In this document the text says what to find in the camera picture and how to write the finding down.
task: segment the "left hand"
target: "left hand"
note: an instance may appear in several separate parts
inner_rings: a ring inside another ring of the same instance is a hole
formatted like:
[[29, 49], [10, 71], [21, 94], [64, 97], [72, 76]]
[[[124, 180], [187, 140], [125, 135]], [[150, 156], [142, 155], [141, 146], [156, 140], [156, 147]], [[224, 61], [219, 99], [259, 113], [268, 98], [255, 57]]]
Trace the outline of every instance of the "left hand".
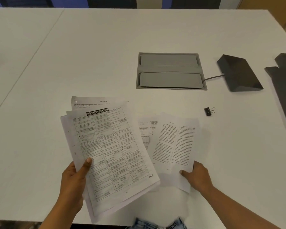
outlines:
[[76, 172], [74, 162], [71, 162], [62, 173], [60, 193], [57, 204], [76, 215], [83, 205], [82, 194], [86, 185], [86, 175], [91, 167], [92, 159], [88, 158], [81, 169]]

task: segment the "binder clip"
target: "binder clip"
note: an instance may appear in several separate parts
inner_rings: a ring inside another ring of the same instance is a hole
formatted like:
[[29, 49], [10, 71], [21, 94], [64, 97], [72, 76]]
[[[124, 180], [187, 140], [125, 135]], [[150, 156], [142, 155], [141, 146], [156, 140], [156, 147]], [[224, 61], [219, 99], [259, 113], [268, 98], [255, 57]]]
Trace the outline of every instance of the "binder clip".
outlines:
[[211, 108], [211, 109], [210, 108], [205, 108], [204, 111], [205, 111], [207, 116], [211, 116], [212, 113], [215, 113], [215, 108], [214, 107]]

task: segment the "table surface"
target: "table surface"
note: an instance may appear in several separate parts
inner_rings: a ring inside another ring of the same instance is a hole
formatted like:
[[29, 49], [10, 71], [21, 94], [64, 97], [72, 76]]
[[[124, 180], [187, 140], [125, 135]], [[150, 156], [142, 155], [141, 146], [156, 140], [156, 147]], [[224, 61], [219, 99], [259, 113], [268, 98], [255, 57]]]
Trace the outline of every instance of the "table surface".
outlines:
[[0, 105], [62, 11], [0, 8]]
[[[222, 78], [209, 80], [207, 91], [136, 89], [139, 52], [199, 53], [206, 78], [221, 74], [223, 54], [246, 58], [264, 90], [229, 92]], [[60, 123], [71, 96], [116, 96], [138, 115], [199, 118], [196, 159], [213, 184], [286, 228], [286, 120], [264, 71], [282, 52], [286, 33], [264, 10], [66, 9], [0, 107], [0, 219], [42, 221], [55, 203], [72, 161]], [[206, 107], [215, 114], [206, 117]], [[199, 193], [174, 187], [99, 223], [131, 225], [135, 216], [224, 228]], [[74, 222], [90, 223], [85, 206]]]

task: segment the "hand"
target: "hand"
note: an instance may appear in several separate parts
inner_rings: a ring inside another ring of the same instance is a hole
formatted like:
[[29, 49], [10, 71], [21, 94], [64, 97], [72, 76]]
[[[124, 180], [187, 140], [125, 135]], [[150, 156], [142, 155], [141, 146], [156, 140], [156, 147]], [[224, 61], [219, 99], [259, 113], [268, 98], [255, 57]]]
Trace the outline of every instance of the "hand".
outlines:
[[85, 189], [86, 175], [91, 167], [92, 159], [88, 158], [81, 169], [76, 172], [74, 162], [69, 164], [62, 173], [60, 193], [57, 204], [74, 214], [80, 211], [83, 205], [82, 194]]
[[193, 171], [191, 173], [180, 170], [180, 174], [185, 177], [191, 186], [198, 190], [202, 195], [213, 187], [208, 169], [199, 162], [194, 161]]

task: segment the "forearm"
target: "forearm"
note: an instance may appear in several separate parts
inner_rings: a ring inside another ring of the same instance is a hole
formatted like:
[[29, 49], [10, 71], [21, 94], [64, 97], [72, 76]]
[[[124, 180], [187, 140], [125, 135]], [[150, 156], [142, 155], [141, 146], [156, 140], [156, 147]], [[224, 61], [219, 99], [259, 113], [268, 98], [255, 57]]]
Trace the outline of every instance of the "forearm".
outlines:
[[215, 187], [202, 193], [227, 229], [279, 229]]
[[58, 200], [39, 229], [69, 229], [75, 216], [75, 212]]

